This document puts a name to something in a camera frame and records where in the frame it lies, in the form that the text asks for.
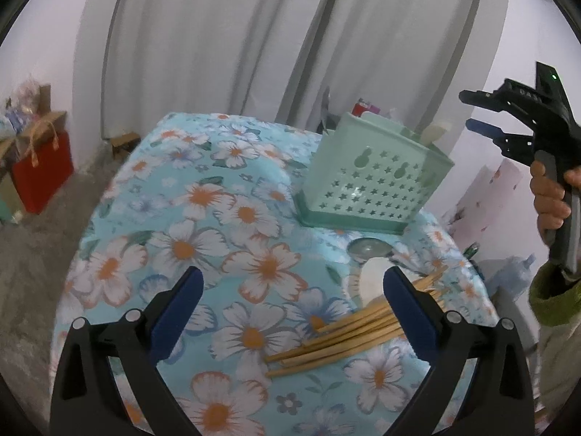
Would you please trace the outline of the person's right hand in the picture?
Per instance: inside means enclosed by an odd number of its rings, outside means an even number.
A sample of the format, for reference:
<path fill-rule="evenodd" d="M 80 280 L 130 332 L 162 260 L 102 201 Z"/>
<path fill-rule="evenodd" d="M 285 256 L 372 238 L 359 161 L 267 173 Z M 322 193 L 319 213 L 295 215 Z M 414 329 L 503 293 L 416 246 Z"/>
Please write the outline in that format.
<path fill-rule="evenodd" d="M 564 201 L 563 187 L 547 177 L 547 171 L 541 162 L 534 161 L 530 172 L 532 175 L 530 189 L 534 195 L 538 230 L 543 242 L 549 244 L 549 233 L 562 227 L 571 210 Z"/>

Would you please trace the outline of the green sleeve forearm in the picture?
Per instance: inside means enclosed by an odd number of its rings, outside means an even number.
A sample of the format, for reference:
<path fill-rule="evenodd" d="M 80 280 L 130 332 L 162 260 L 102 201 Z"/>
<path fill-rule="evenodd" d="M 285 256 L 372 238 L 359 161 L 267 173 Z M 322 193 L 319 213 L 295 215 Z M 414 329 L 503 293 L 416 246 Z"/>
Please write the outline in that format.
<path fill-rule="evenodd" d="M 540 325 L 541 402 L 555 414 L 580 380 L 580 282 L 545 263 L 531 283 L 529 304 Z"/>

